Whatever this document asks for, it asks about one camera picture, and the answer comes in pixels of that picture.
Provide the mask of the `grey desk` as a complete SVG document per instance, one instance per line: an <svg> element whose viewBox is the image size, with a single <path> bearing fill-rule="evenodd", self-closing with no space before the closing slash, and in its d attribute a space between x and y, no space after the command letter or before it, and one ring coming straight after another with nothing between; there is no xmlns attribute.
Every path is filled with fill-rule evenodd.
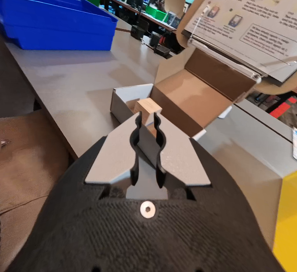
<svg viewBox="0 0 297 272"><path fill-rule="evenodd" d="M153 83L167 63L123 31L111 51L25 51L2 36L1 47L77 157L118 125L113 89ZM291 141L288 126L246 99L198 140L238 182L271 248L282 180L296 171Z"/></svg>

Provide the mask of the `white cardboard mailer box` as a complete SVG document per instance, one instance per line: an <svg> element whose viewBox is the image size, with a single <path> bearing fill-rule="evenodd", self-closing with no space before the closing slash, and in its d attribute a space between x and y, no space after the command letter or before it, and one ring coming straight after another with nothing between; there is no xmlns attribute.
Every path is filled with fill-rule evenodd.
<svg viewBox="0 0 297 272"><path fill-rule="evenodd" d="M151 98L165 118L198 141L209 124L261 80L255 70L220 53L188 47L160 62L153 84L113 89L110 111L123 123L134 113L136 101Z"/></svg>

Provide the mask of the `white stand with wooden board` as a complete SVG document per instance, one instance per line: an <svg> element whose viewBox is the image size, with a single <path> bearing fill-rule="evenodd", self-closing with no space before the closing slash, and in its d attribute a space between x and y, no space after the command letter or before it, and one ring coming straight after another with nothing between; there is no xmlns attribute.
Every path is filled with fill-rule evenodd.
<svg viewBox="0 0 297 272"><path fill-rule="evenodd" d="M233 103L296 87L296 0L194 0L177 29L188 72Z"/></svg>

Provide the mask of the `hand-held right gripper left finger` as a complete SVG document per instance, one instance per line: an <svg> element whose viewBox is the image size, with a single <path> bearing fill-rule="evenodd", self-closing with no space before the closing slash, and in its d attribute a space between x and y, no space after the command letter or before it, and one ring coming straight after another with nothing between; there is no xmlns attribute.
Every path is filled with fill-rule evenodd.
<svg viewBox="0 0 297 272"><path fill-rule="evenodd" d="M139 177L142 112L137 112L110 132L86 178L86 184L135 186Z"/></svg>

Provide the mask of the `yellow plastic bin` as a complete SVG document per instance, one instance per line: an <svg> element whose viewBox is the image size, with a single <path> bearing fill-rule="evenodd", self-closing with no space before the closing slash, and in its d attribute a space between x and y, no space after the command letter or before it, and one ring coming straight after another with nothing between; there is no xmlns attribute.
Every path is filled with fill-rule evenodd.
<svg viewBox="0 0 297 272"><path fill-rule="evenodd" d="M297 271L296 171L282 180L273 253L285 271Z"/></svg>

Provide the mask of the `black power adapter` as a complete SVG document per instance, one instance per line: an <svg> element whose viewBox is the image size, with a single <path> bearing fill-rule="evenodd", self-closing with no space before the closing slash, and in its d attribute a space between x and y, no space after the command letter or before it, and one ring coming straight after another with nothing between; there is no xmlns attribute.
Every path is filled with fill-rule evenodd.
<svg viewBox="0 0 297 272"><path fill-rule="evenodd" d="M147 32L147 29L143 29L137 25L132 25L130 35L131 37L137 40L141 40L143 39L143 36L145 35L146 32Z"/></svg>
<svg viewBox="0 0 297 272"><path fill-rule="evenodd" d="M170 55L170 49L162 46L160 44L158 44L156 47L154 47L154 53L156 53L157 55L160 55L161 57L164 57L166 59L168 59Z"/></svg>

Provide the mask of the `cardboard sign on stand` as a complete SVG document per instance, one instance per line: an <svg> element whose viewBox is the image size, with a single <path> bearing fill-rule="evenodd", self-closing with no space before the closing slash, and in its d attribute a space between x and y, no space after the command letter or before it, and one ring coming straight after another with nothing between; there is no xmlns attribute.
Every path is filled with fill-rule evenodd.
<svg viewBox="0 0 297 272"><path fill-rule="evenodd" d="M164 9L166 12L175 14L178 18L182 18L185 0L165 0Z"/></svg>

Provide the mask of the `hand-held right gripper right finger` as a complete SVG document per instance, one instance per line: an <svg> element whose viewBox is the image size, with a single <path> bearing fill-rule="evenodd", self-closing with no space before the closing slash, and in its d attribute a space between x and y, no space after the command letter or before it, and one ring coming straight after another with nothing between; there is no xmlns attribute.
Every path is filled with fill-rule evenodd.
<svg viewBox="0 0 297 272"><path fill-rule="evenodd" d="M210 179L192 145L191 138L160 113L154 113L159 145L156 180L166 189L209 187Z"/></svg>

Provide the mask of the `printed instruction sheet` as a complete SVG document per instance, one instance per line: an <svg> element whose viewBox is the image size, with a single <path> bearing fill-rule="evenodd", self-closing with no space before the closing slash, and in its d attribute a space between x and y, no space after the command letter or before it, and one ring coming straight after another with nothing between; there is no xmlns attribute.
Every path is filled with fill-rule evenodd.
<svg viewBox="0 0 297 272"><path fill-rule="evenodd" d="M195 0L183 34L282 85L296 72L296 0Z"/></svg>

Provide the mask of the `small green plastic bin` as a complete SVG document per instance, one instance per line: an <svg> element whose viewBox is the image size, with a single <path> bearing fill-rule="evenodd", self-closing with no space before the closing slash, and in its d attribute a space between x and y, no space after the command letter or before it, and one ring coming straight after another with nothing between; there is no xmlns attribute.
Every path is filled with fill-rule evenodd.
<svg viewBox="0 0 297 272"><path fill-rule="evenodd" d="M146 6L145 13L159 21L162 21L162 22L168 21L168 14L166 12L160 11L153 7Z"/></svg>

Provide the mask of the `wooden cube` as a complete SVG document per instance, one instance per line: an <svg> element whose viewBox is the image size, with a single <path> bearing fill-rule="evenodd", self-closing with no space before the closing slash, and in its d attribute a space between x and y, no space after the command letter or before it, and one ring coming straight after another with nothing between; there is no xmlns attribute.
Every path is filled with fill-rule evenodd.
<svg viewBox="0 0 297 272"><path fill-rule="evenodd" d="M151 98L136 101L133 110L134 114L142 113L142 124L145 126L151 125L154 122L154 113L161 113L161 111L162 107Z"/></svg>

